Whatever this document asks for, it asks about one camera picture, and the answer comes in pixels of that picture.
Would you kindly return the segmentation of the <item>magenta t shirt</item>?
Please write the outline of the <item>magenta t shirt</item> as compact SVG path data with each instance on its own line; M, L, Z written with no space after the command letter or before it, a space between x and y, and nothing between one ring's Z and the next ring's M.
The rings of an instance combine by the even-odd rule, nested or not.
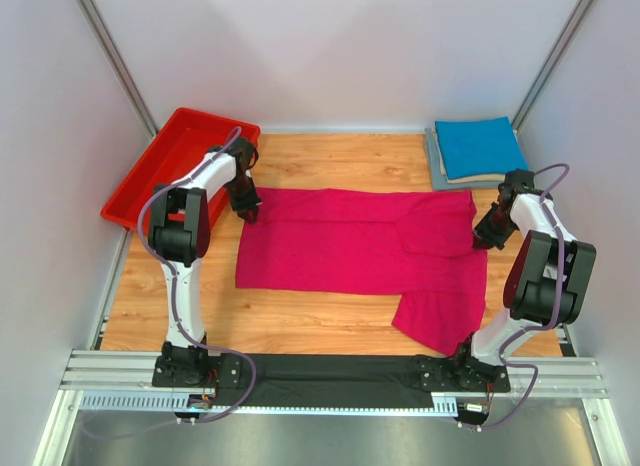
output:
M479 330L488 259L473 246L470 191L259 195L258 220L241 234L236 287L397 295L392 325L445 355Z

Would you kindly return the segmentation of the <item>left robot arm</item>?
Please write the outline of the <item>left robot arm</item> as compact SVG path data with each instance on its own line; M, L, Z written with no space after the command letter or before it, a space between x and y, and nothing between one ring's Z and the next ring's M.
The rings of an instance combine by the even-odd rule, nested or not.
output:
M256 146L235 132L185 176L157 185L139 214L149 217L142 241L161 264L168 298L168 331L152 379L156 387L215 387L220 360L207 348L200 307L201 263L211 239L209 202L224 191L233 212L254 223L262 204L251 176L258 158Z

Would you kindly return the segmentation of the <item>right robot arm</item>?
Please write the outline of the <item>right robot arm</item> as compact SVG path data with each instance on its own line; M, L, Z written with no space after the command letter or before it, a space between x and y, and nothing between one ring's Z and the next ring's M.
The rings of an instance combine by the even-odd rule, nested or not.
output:
M514 232L523 242L505 283L504 309L454 353L454 381L464 389L498 382L514 351L543 331L574 322L581 311L596 249L564 227L551 190L537 188L535 177L522 169L507 173L497 201L474 228L477 250L502 249Z

